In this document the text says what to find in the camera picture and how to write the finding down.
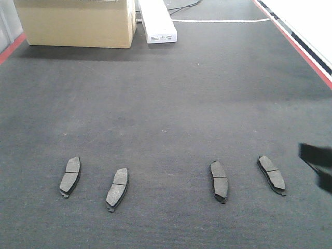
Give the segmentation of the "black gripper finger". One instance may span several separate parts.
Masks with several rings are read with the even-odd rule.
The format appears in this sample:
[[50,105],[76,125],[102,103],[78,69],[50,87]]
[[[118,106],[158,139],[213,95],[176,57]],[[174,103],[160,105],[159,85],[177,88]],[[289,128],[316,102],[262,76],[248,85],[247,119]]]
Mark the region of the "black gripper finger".
[[331,193],[331,147],[300,143],[299,158],[316,172],[318,186]]

